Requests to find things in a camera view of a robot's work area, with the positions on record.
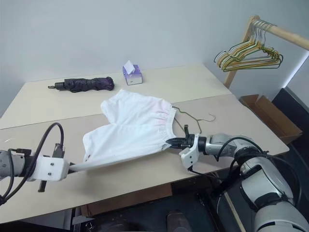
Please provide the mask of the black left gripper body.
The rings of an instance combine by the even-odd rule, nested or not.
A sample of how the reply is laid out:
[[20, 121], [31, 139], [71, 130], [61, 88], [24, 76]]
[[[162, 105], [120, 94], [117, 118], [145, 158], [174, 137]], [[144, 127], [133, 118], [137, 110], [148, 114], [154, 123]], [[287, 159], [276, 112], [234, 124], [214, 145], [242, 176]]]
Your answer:
[[[71, 173], [74, 173], [74, 171], [68, 169], [67, 175], [69, 175], [69, 174], [71, 174]], [[39, 185], [38, 192], [45, 192], [46, 185], [47, 185], [47, 182], [48, 182], [48, 181], [51, 181], [51, 180], [41, 180], [41, 181], [40, 181], [40, 185]]]

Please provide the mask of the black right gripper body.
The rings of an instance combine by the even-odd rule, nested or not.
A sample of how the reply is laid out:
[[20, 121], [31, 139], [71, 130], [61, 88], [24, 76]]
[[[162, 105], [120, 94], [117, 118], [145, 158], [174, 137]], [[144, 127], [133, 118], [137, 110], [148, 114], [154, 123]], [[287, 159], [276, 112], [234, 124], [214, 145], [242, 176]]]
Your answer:
[[189, 133], [188, 125], [184, 125], [184, 134], [182, 138], [181, 147], [192, 147], [194, 145], [195, 134]]

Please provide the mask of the white shorts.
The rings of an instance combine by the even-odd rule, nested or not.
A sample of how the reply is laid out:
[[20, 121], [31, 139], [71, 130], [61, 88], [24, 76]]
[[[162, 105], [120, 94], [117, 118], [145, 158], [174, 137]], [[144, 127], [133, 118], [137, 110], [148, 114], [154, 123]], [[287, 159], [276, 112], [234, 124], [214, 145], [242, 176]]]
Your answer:
[[100, 107], [109, 123], [84, 135], [84, 159], [70, 167], [74, 172], [164, 151], [175, 138], [176, 110], [164, 99], [122, 89]]

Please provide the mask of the purple white tissue box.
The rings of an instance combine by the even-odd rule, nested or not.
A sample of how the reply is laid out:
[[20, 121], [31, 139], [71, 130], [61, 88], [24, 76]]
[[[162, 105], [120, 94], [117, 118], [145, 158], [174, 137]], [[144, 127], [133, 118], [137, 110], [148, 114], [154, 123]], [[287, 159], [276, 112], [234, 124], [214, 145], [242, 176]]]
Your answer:
[[143, 83], [143, 76], [139, 66], [137, 64], [133, 64], [130, 60], [122, 66], [122, 71], [128, 86]]

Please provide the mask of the open brown cardboard box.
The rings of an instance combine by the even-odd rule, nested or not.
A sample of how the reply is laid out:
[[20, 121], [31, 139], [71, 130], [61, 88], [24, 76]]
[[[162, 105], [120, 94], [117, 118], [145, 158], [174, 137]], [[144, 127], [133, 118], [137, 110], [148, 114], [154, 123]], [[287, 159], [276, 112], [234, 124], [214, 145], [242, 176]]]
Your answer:
[[242, 96], [239, 101], [256, 114], [286, 145], [302, 135], [302, 130], [264, 95]]

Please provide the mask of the folded dark purple umbrella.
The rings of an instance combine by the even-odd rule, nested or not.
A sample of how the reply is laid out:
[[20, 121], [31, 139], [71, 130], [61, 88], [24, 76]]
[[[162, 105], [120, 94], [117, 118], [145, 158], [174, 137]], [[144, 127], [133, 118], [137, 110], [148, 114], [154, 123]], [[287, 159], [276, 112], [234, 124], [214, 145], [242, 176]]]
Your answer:
[[59, 91], [69, 91], [72, 93], [86, 92], [90, 90], [108, 90], [114, 89], [114, 81], [111, 77], [99, 77], [93, 79], [85, 78], [69, 78], [63, 82], [56, 82], [53, 86], [48, 86], [49, 89]]

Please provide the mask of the black cabinet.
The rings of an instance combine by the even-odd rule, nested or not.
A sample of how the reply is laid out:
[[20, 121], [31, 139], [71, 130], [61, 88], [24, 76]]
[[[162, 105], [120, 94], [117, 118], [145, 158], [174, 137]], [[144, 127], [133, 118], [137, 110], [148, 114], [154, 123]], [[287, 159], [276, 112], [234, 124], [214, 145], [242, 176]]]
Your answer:
[[272, 103], [302, 130], [302, 135], [292, 142], [293, 147], [299, 153], [309, 153], [309, 107], [288, 87], [281, 88]]

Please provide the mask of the wooden clothes rack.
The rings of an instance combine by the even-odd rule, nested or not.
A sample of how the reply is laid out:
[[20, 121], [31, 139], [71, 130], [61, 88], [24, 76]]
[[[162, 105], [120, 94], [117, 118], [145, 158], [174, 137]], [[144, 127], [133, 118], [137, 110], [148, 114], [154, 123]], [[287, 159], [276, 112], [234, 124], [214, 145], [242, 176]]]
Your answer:
[[[255, 23], [256, 21], [262, 21], [260, 19], [260, 17], [258, 15], [254, 15], [254, 16], [251, 16], [250, 19], [249, 19], [249, 22], [247, 24], [247, 28], [245, 30], [245, 33], [244, 33], [244, 36], [243, 36], [243, 39], [242, 39], [242, 42], [245, 42], [249, 39], [251, 33], [250, 33], [250, 26], [251, 24]], [[275, 35], [281, 39], [284, 39], [294, 45], [297, 45], [307, 51], [309, 51], [309, 39], [306, 39], [305, 37], [302, 37], [298, 34], [295, 34], [295, 33], [292, 33], [292, 32], [289, 32], [285, 29], [282, 29], [281, 27], [278, 27], [276, 25], [272, 25], [268, 28], [263, 28], [264, 31], [272, 34], [272, 35]], [[223, 82], [223, 85], [226, 87], [226, 88], [229, 88], [231, 86], [231, 83], [236, 75], [237, 71], [231, 71], [231, 72], [228, 72], [227, 76], [225, 77], [225, 80]]]

